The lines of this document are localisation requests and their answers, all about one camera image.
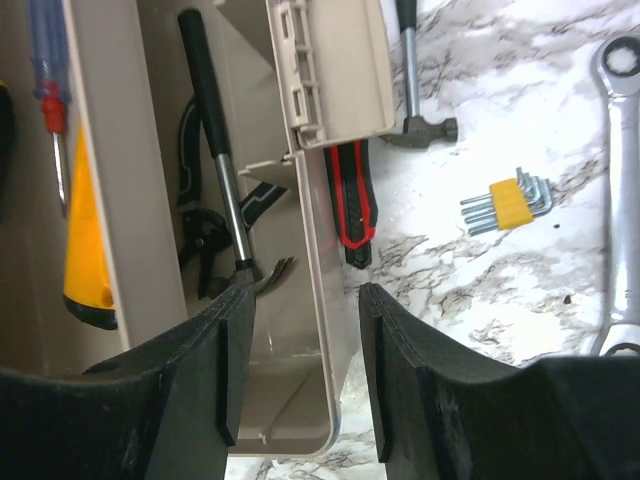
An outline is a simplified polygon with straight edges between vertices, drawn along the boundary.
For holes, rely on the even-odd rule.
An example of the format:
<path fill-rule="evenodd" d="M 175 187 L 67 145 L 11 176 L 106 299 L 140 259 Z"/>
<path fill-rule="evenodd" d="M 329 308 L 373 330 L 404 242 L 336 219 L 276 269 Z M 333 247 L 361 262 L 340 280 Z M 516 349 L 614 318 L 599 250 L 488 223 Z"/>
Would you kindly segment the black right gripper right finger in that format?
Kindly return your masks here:
<path fill-rule="evenodd" d="M 359 290 L 379 461 L 391 479 L 635 479 L 639 361 L 547 357 L 517 368 Z"/>

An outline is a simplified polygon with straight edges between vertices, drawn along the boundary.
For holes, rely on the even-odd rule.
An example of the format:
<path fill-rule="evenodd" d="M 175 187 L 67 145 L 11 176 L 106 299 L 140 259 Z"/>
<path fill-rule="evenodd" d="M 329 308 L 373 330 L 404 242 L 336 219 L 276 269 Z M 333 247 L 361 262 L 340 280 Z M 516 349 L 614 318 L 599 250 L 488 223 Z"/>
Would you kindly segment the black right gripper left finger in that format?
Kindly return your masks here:
<path fill-rule="evenodd" d="M 233 286 L 193 318 L 84 373 L 1 372 L 5 479 L 221 479 L 255 320 Z"/>

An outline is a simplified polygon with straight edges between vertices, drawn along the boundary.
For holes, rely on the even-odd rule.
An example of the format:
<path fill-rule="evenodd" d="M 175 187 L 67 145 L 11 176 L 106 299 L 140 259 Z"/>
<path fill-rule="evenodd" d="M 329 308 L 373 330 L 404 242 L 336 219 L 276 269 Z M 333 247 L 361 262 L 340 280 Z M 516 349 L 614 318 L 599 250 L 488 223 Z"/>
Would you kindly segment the yellow black utility knife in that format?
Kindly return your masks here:
<path fill-rule="evenodd" d="M 76 136 L 63 300 L 69 313 L 81 322 L 107 331 L 117 328 L 89 157 L 82 129 L 77 130 Z"/>

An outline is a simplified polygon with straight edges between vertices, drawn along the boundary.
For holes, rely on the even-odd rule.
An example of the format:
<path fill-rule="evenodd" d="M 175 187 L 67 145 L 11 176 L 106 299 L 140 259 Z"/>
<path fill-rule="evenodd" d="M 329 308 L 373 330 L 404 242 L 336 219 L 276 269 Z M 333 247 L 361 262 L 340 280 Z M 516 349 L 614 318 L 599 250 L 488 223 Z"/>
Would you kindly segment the black wire stripper pliers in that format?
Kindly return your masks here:
<path fill-rule="evenodd" d="M 232 245 L 231 233 L 223 216 L 202 205 L 201 118 L 193 96 L 183 111 L 178 129 L 179 192 L 176 209 L 181 215 L 184 245 L 178 252 L 180 270 L 192 258 L 200 256 L 197 285 L 198 299 L 214 299 L 226 290 L 230 280 L 213 277 L 218 253 Z M 287 189 L 261 182 L 240 203 L 247 232 L 279 200 Z M 280 259 L 270 275 L 254 285 L 256 296 L 276 288 L 293 268 L 294 257 Z"/>

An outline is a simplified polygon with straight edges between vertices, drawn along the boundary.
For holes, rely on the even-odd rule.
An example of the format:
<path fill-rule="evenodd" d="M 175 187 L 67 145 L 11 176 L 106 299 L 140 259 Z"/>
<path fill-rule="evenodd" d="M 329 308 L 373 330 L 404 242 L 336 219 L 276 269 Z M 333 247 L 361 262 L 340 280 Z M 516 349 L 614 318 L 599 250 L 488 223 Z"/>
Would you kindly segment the steel claw hammer black grip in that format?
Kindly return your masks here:
<path fill-rule="evenodd" d="M 252 287 L 262 275 L 253 259 L 248 232 L 242 218 L 235 174 L 232 170 L 231 148 L 223 104 L 199 10 L 186 8 L 178 15 L 178 24 L 189 67 L 191 82 L 201 118 L 201 137 L 207 140 L 214 160 L 225 213 L 222 215 L 231 233 L 232 245 L 218 253 L 214 260 L 213 277 L 230 280 L 228 286 L 242 283 Z"/>

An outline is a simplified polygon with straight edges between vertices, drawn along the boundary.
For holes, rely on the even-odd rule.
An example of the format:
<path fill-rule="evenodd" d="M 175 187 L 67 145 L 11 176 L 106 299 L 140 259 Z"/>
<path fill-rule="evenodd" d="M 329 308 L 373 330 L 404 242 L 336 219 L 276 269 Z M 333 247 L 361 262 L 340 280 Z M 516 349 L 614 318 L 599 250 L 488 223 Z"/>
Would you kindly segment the red tester screwdriver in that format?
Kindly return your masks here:
<path fill-rule="evenodd" d="M 66 218 L 70 183 L 65 136 L 71 90 L 63 2 L 29 0 L 27 17 L 35 80 L 34 97 L 40 103 L 45 128 L 52 139 L 57 192 L 62 216 Z"/>

